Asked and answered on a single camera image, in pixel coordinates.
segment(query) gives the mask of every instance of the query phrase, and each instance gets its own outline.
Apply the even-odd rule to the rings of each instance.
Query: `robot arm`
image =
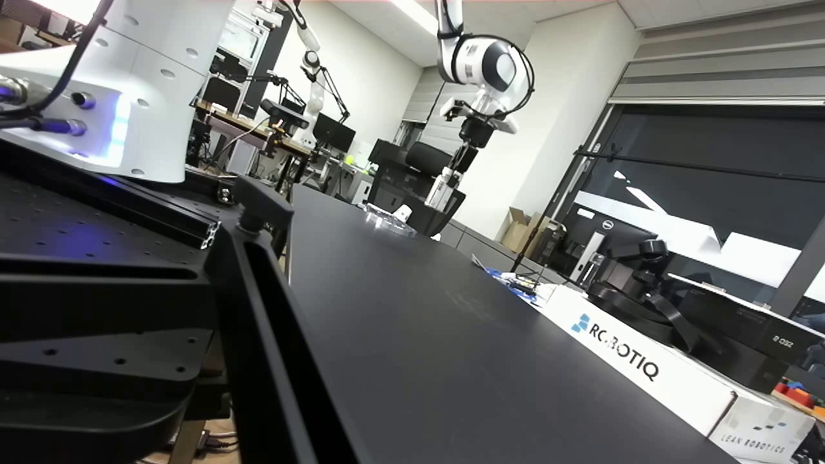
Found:
[[[477,85],[478,101],[474,108],[453,108],[450,117],[478,117],[505,122],[521,110],[534,92],[534,67],[527,58],[507,38],[463,34],[462,0],[436,0],[440,76],[449,83]]]
[[[531,60],[513,41],[490,34],[463,34],[462,0],[436,0],[436,13],[442,80],[478,87],[478,98],[472,105],[450,101],[442,110],[449,122],[463,117],[463,145],[425,198],[425,206],[445,211],[462,175],[478,150],[487,147],[491,131],[516,135],[511,114],[531,101],[535,76]]]
[[[309,105],[306,105],[309,118],[313,122],[318,117],[318,110],[325,105],[325,95],[331,92],[338,110],[339,110],[339,122],[346,122],[349,117],[349,110],[343,103],[329,71],[318,61],[318,41],[302,13],[302,0],[278,0],[278,3],[293,19],[295,34],[299,34],[302,45],[306,46],[302,72],[309,80]]]

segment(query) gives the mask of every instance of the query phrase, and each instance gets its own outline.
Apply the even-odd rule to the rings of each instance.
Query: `black tabletop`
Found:
[[[731,461],[450,247],[293,208],[295,313],[361,461]]]

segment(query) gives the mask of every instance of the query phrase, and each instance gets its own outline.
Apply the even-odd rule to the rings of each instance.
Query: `chair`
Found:
[[[398,147],[379,140],[369,161],[379,166],[369,190],[369,203],[385,211],[394,211],[401,203],[407,203],[411,208],[407,225],[420,234],[438,234],[463,203],[463,194],[455,190],[442,211],[425,206],[425,198],[436,177],[450,161],[445,153],[429,145],[414,141],[409,153],[401,154]]]

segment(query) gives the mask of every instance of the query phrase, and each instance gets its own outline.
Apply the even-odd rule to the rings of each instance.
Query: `white wall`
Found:
[[[517,114],[517,135],[495,135],[465,172],[455,220],[495,241],[507,206],[540,211],[636,46],[638,34],[619,6],[539,24],[526,46],[535,95]]]
[[[420,67],[371,37],[327,0],[304,3],[302,11],[318,38],[321,65],[331,72],[338,91],[352,114],[346,122],[355,129],[349,154],[366,166],[376,140],[394,140],[418,85]],[[289,78],[289,83],[309,98],[309,83],[299,71],[302,58],[304,45],[295,37],[295,27],[291,27],[275,61],[275,76]],[[331,95],[325,101],[325,114],[331,118],[339,117]]]

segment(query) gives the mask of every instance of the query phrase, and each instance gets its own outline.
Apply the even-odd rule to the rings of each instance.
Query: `white box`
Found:
[[[645,337],[576,290],[553,286],[535,309],[740,461],[786,464],[813,425],[811,416]]]

